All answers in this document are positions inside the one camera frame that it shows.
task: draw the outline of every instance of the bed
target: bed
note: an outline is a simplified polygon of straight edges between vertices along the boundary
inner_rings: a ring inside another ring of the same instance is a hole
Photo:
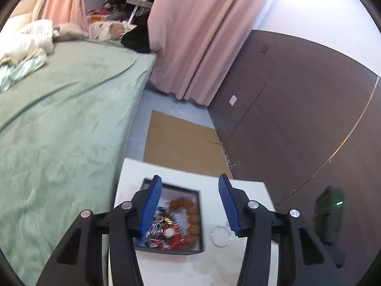
[[[0,248],[26,286],[83,209],[112,207],[154,63],[155,54],[60,42],[42,68],[0,94]],[[4,257],[0,266],[11,275]]]

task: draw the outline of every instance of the headboard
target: headboard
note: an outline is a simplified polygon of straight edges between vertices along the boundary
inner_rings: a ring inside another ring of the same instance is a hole
[[[0,36],[12,35],[33,21],[39,19],[45,0],[21,0],[6,21]]]

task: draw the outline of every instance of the transparent circle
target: transparent circle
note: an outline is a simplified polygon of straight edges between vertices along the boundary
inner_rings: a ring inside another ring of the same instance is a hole
[[[132,208],[132,203],[130,201],[123,202],[121,204],[121,208],[123,210],[129,210],[130,208]]]
[[[89,210],[83,210],[82,212],[81,212],[81,217],[82,218],[87,218],[87,217],[89,217],[91,215],[91,212],[89,211]]]
[[[210,240],[216,247],[222,248],[227,246],[230,243],[231,239],[232,235],[226,224],[216,226],[210,232]]]
[[[251,209],[257,209],[260,205],[256,201],[249,201],[248,204],[249,208]]]
[[[298,210],[291,210],[290,215],[294,218],[298,218],[300,216],[300,213]]]

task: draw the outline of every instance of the blue gripper pad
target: blue gripper pad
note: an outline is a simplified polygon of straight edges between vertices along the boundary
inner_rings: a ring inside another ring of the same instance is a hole
[[[141,212],[141,220],[139,227],[139,232],[141,236],[144,236],[147,233],[147,231],[151,228],[152,220],[154,218],[155,211],[160,200],[161,189],[163,188],[160,176],[155,175],[151,184],[153,184],[152,188]]]
[[[218,191],[220,192],[220,197],[224,206],[230,229],[234,231],[236,236],[239,236],[241,232],[241,227],[239,224],[239,212],[231,194],[232,188],[233,187],[230,184],[227,176],[222,174],[218,178]]]

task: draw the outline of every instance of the cardboard box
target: cardboard box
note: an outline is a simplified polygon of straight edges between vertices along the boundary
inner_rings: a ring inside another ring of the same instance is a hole
[[[232,178],[216,130],[152,111],[144,162],[176,170]]]

